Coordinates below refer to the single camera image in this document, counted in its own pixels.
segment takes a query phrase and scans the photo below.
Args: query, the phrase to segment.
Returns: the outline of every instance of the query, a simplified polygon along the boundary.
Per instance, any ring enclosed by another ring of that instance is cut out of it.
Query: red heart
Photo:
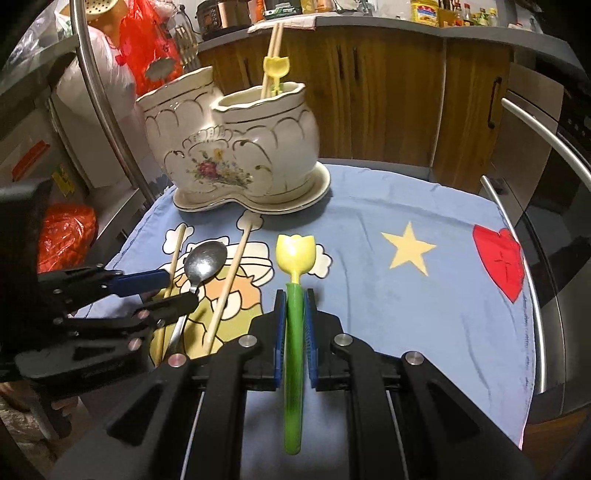
[[[497,233],[475,225],[472,236],[480,260],[492,281],[515,303],[525,276],[521,247],[506,228]]]

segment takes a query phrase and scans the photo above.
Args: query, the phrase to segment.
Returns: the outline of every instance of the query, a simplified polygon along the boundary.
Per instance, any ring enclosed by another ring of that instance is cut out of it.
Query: strainer
[[[84,0],[86,19],[95,20],[111,10],[119,0]]]

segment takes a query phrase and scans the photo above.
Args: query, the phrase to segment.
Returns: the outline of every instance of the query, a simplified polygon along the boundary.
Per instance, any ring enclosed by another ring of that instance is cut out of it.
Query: red plastic bag
[[[174,40],[149,0],[129,0],[129,13],[121,19],[119,28],[119,64],[126,63],[135,78],[138,96],[156,90],[183,74],[180,56]],[[174,60],[172,72],[163,80],[152,81],[146,70],[156,60]]]
[[[70,203],[51,205],[41,228],[37,272],[80,265],[95,234],[96,215],[92,208]]]

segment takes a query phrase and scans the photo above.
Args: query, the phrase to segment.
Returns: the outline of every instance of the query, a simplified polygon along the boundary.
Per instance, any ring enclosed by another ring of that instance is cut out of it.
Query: wooden cabinet
[[[499,131],[511,48],[475,40],[449,40],[446,56],[445,96],[433,175],[443,185],[476,193]]]
[[[269,38],[270,31],[254,34],[199,58],[227,95],[262,83]],[[320,156],[432,167],[438,182],[478,191],[499,129],[511,48],[476,40],[444,45],[392,28],[286,29],[285,80],[307,86]]]
[[[348,35],[352,156],[428,167],[441,105],[443,40],[364,27]]]

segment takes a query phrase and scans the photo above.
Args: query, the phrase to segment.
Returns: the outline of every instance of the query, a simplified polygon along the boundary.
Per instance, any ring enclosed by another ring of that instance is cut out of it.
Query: cartoon character
[[[236,227],[239,230],[244,230],[247,221],[252,222],[252,231],[258,230],[263,224],[261,215],[245,211],[245,213],[238,219]],[[169,230],[166,234],[166,240],[163,245],[163,251],[171,254],[176,245],[178,236],[178,229]],[[185,238],[189,238],[194,232],[192,226],[187,227]],[[179,257],[177,270],[174,274],[174,284],[172,295],[178,295],[189,291],[190,283],[184,273],[184,261],[189,256],[193,248],[209,240],[217,240],[222,242],[228,248],[228,258],[225,266],[218,272],[218,274],[199,287],[197,295],[200,303],[197,310],[189,315],[189,321],[184,330],[184,350],[190,358],[197,358],[205,355],[203,348],[203,337],[209,328],[213,317],[213,311],[216,308],[217,300],[222,293],[223,283],[228,274],[229,266],[234,259],[238,244],[230,245],[228,236],[221,238],[207,239],[198,244],[189,243],[185,252]],[[329,267],[332,259],[324,253],[322,245],[316,245],[317,261],[314,268],[310,271],[311,275],[319,278],[325,278],[329,273]],[[165,270],[170,269],[170,263],[162,265],[160,268]],[[248,242],[246,244],[244,254],[240,261],[240,266],[226,302],[226,307],[222,312],[222,321],[216,333],[212,352],[217,350],[227,341],[230,341],[240,335],[248,333],[251,320],[263,314],[261,302],[261,287],[269,283],[274,276],[273,264],[269,258],[269,246],[264,242]],[[164,290],[161,291],[154,298],[161,298]],[[168,345],[170,337],[174,330],[174,325],[166,327],[164,335],[164,345]],[[151,345],[152,357],[155,355],[155,342]]]

